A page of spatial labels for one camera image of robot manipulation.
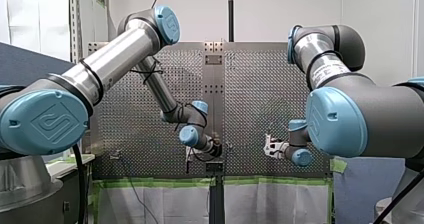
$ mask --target white object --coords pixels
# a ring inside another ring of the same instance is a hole
[[[90,155],[83,155],[82,163],[86,164],[94,160],[95,156],[93,154]],[[63,176],[66,176],[68,173],[70,173],[73,170],[77,169],[76,163],[69,163],[66,161],[56,161],[50,164],[46,164],[47,171],[49,172],[52,180],[61,178]]]
[[[7,0],[0,0],[0,42],[10,44]]]
[[[0,0],[0,41],[69,61],[69,0]]]
[[[289,146],[288,142],[283,142],[276,138],[272,138],[271,134],[265,134],[265,146],[264,146],[265,155],[273,157],[273,158],[277,158],[277,159],[283,159],[284,152],[286,151],[288,146]]]

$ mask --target perforated metal panel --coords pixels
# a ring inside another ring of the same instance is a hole
[[[214,104],[209,103],[209,115],[221,118],[214,120],[214,126],[224,127],[220,136],[233,147],[226,155],[227,175],[325,177],[329,173],[328,159],[312,146],[314,162],[308,168],[269,158],[262,150],[268,128],[273,136],[287,139],[284,126],[291,119],[304,117],[308,94],[305,77],[285,62],[285,50],[284,44],[224,44],[225,68],[216,68],[225,70],[225,78],[220,79],[225,83],[215,83],[224,86],[224,93],[213,100],[222,103],[216,99],[223,97],[224,110],[213,110]],[[204,68],[205,53],[203,43],[180,43],[157,55],[165,71],[163,77],[177,100],[191,102],[210,91],[204,81],[213,79],[205,77],[219,72]],[[159,112],[138,74],[127,74],[107,93],[97,113],[99,129],[94,136],[102,144],[94,178],[205,176],[204,164],[197,161],[190,165],[190,175],[185,173],[185,147],[179,143],[175,125],[163,123]],[[120,161],[110,158],[117,150],[129,173]]]
[[[312,145],[307,168],[264,155],[265,133],[288,139],[287,125],[303,119],[309,93],[305,76],[287,63],[281,43],[226,43],[224,140],[233,146],[229,175],[325,177],[329,160]]]
[[[156,57],[163,78],[180,102],[202,99],[202,44],[169,48]],[[103,150],[96,160],[96,179],[131,176],[187,177],[185,146],[178,140],[175,124],[160,119],[160,109],[137,73],[128,73],[105,96],[98,108]],[[121,161],[110,156],[119,150]],[[190,174],[201,175],[202,163],[193,163]]]

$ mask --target gray panel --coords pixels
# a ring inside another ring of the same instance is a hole
[[[202,51],[202,43],[184,43],[156,55],[164,80],[180,102],[202,99]],[[160,120],[159,106],[137,73],[128,73],[121,79],[106,94],[98,111],[103,150],[95,161],[94,178],[188,177],[179,130],[174,132],[175,124]],[[110,159],[116,150],[121,151],[129,168]],[[202,163],[192,163],[190,174],[203,174],[203,169]]]
[[[287,139],[284,126],[304,117],[305,77],[286,63],[285,49],[281,43],[225,43],[223,52],[219,47],[213,53],[224,55],[222,65],[207,67],[205,55],[211,51],[203,43],[179,43],[157,55],[177,100],[204,98],[208,102],[209,119],[214,118],[211,128],[233,147],[224,155],[227,175],[325,177],[329,172],[328,159],[313,147],[314,162],[308,168],[269,158],[262,150],[270,123],[274,123],[274,136]],[[190,165],[190,175],[185,173],[185,147],[179,143],[175,125],[160,120],[159,107],[139,75],[129,73],[118,82],[97,114],[99,133],[93,136],[101,139],[95,140],[101,143],[101,154],[95,161],[94,178],[205,176],[204,164],[198,161]],[[117,150],[130,170],[110,158]]]
[[[287,125],[304,118],[309,93],[305,76],[287,63],[286,44],[225,43],[224,140],[229,175],[325,177],[329,159],[312,145],[314,161],[307,168],[264,155],[265,133],[288,139]]]
[[[0,85],[26,86],[47,77],[62,74],[72,63],[0,43]]]

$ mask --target green tape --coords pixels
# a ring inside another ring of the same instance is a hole
[[[346,167],[347,167],[347,162],[341,159],[333,158],[330,160],[330,170],[333,172],[344,173],[344,171],[346,170]]]
[[[187,187],[206,187],[215,185],[215,181],[210,178],[194,179],[155,179],[155,178],[131,178],[135,187],[163,187],[163,188],[187,188]],[[117,180],[97,180],[103,188],[131,187],[128,178]],[[318,178],[285,178],[285,177],[226,177],[225,185],[254,185],[259,183],[274,183],[286,185],[306,185],[306,186],[326,186],[329,185],[329,179]]]

